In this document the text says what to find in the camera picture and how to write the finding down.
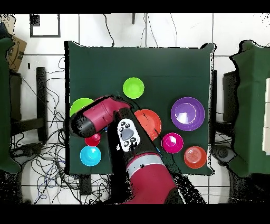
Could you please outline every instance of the plastic bowl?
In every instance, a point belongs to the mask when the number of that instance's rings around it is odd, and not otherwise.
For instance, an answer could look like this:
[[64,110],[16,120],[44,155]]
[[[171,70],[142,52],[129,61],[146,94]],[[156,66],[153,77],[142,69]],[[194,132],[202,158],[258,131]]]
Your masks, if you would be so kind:
[[161,145],[167,153],[178,153],[184,142],[180,135],[172,132],[163,137]]
[[93,103],[94,100],[89,99],[89,98],[80,98],[78,100],[76,100],[70,108],[70,117],[76,113],[77,111],[79,111],[80,109],[82,109],[83,107]]
[[207,155],[203,148],[199,146],[192,146],[185,151],[185,164],[192,168],[201,168],[207,161]]
[[85,146],[81,150],[80,159],[86,166],[96,166],[101,160],[101,152],[95,146]]
[[180,130],[195,130],[203,124],[205,110],[197,99],[183,97],[174,103],[171,109],[171,119]]
[[144,92],[144,84],[142,80],[132,77],[124,82],[123,91],[130,99],[137,99]]
[[84,141],[89,146],[97,146],[100,143],[101,134],[97,133],[89,138],[85,138]]

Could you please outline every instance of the plate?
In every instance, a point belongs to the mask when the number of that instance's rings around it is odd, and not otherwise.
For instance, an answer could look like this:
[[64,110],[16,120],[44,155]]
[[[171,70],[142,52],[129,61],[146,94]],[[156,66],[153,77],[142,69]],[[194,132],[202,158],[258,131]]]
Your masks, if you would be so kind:
[[183,97],[172,106],[171,119],[180,130],[195,130],[204,122],[205,110],[199,100]]
[[148,136],[154,141],[161,132],[161,120],[159,116],[152,110],[137,110],[134,115],[138,119]]

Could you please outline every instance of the cardboard box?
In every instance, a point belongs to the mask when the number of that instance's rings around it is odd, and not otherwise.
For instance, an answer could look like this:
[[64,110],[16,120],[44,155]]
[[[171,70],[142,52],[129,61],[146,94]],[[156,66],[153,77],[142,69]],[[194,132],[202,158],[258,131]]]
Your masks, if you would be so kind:
[[14,35],[12,36],[12,40],[15,44],[9,49],[7,53],[7,62],[9,64],[9,69],[17,72],[21,65],[27,43],[20,38],[15,37]]
[[6,57],[9,69],[18,72],[27,43],[13,35],[15,21],[16,19],[12,15],[0,15],[0,23],[5,24],[6,29],[8,33],[11,34],[14,42],[14,45],[9,49]]

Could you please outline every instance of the red cup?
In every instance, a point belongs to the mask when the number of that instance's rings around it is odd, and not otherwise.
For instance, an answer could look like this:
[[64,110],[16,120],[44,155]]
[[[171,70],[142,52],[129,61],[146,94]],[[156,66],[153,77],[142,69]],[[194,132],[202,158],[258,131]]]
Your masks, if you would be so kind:
[[100,143],[101,134],[97,133],[89,138],[85,138],[84,141],[89,146],[97,146]]
[[201,168],[207,161],[207,155],[203,148],[192,146],[185,151],[184,161],[189,168]]

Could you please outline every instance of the purple plate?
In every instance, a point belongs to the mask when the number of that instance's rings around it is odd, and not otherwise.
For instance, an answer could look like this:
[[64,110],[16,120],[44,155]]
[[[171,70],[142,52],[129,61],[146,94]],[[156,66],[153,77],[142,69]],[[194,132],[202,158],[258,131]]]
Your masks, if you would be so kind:
[[205,110],[197,99],[183,97],[173,105],[171,119],[174,125],[181,130],[195,130],[204,122]]

